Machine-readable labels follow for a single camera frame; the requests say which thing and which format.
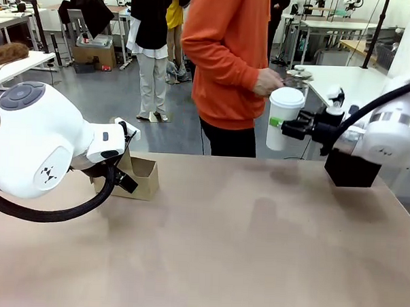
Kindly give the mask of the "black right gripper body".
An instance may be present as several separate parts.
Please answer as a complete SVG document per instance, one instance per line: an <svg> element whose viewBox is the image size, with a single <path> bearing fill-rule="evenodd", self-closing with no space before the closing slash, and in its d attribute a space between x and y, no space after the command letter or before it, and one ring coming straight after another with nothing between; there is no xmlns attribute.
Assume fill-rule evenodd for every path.
<svg viewBox="0 0 410 307"><path fill-rule="evenodd" d="M320 143L320 155L327 156L332 145L333 134L343 121L344 111L336 107L325 107L315 113L313 119L311 138L314 142Z"/></svg>

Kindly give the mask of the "person's right hand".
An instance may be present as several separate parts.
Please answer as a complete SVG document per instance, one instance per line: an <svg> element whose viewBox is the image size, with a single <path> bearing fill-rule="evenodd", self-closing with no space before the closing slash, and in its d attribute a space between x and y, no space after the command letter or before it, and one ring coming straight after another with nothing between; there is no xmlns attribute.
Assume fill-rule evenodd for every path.
<svg viewBox="0 0 410 307"><path fill-rule="evenodd" d="M270 68L260 69L253 89L253 93L268 97L273 91L283 88L284 81L281 76Z"/></svg>

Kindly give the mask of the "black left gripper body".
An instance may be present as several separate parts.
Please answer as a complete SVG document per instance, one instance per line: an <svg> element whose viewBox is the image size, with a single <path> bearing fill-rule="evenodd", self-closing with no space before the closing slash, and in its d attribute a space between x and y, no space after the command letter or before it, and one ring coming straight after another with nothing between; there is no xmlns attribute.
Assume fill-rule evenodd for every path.
<svg viewBox="0 0 410 307"><path fill-rule="evenodd" d="M72 158L70 170L80 170L88 177L106 177L109 169L114 172L114 177L118 177L117 164L121 160L122 155L112 156L107 160L102 160L101 162L91 162L85 153L82 153L74 158Z"/></svg>

